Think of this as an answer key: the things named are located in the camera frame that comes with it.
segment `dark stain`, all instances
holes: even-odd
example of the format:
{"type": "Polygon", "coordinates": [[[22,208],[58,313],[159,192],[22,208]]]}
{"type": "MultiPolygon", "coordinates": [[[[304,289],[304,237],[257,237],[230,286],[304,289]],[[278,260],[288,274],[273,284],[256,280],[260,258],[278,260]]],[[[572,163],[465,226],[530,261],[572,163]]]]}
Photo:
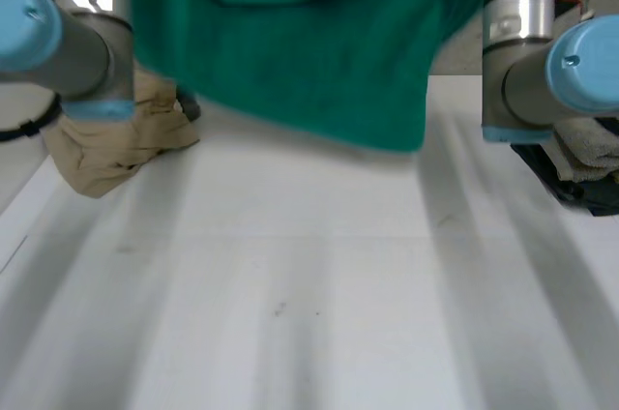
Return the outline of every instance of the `dark stain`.
{"type": "Polygon", "coordinates": [[[274,316],[282,316],[286,310],[286,302],[281,302],[273,312],[274,316]]]}
{"type": "Polygon", "coordinates": [[[445,223],[448,223],[452,220],[455,220],[456,218],[452,215],[452,214],[447,214],[447,216],[443,217],[441,220],[438,221],[438,223],[436,223],[437,227],[441,227],[443,226],[445,223]]]}

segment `wall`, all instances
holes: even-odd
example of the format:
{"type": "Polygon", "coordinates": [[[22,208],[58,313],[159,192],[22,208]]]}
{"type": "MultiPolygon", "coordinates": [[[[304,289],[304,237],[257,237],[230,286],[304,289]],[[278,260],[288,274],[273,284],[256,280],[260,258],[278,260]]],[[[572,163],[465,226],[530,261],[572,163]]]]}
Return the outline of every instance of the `wall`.
{"type": "MultiPolygon", "coordinates": [[[[36,86],[0,85],[0,129],[41,113],[50,93],[36,86]]],[[[32,176],[46,155],[39,138],[0,144],[0,212],[32,176]]]]}

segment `green cloth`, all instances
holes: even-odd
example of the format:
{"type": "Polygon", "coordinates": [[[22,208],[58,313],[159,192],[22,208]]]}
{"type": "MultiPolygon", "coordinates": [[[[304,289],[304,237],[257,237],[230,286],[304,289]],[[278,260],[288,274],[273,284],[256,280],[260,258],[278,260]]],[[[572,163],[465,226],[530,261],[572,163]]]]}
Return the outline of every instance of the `green cloth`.
{"type": "Polygon", "coordinates": [[[135,52],[144,66],[244,112],[414,151],[432,59],[482,2],[133,0],[135,52]]]}

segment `beige cloth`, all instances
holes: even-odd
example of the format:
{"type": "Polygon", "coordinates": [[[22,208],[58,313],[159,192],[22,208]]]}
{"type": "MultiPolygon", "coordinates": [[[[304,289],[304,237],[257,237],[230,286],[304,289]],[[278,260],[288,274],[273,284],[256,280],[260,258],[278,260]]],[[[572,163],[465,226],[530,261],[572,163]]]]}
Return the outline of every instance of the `beige cloth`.
{"type": "Polygon", "coordinates": [[[43,134],[58,171],[80,194],[101,197],[153,157],[199,140],[185,114],[174,108],[174,83],[142,69],[135,70],[134,83],[130,122],[75,122],[62,115],[43,134]]]}

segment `black object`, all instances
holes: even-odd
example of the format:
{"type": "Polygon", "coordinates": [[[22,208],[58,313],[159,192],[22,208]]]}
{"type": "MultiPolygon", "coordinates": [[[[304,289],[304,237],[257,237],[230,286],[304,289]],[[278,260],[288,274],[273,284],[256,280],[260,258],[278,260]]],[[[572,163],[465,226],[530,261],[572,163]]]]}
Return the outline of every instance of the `black object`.
{"type": "Polygon", "coordinates": [[[187,116],[190,122],[193,122],[200,118],[202,115],[202,109],[197,102],[195,96],[184,91],[181,88],[176,88],[176,100],[181,105],[183,113],[187,116]]]}
{"type": "Polygon", "coordinates": [[[594,217],[619,215],[619,185],[612,177],[601,181],[560,181],[557,169],[542,146],[512,146],[554,197],[573,208],[587,209],[594,217]]]}
{"type": "Polygon", "coordinates": [[[596,118],[596,120],[606,130],[619,136],[619,120],[617,120],[616,118],[596,118]]]}
{"type": "Polygon", "coordinates": [[[28,120],[22,123],[18,128],[13,130],[0,131],[0,142],[9,142],[20,139],[21,137],[36,136],[41,132],[41,129],[56,120],[61,112],[60,96],[54,95],[47,110],[36,120],[28,120]]]}

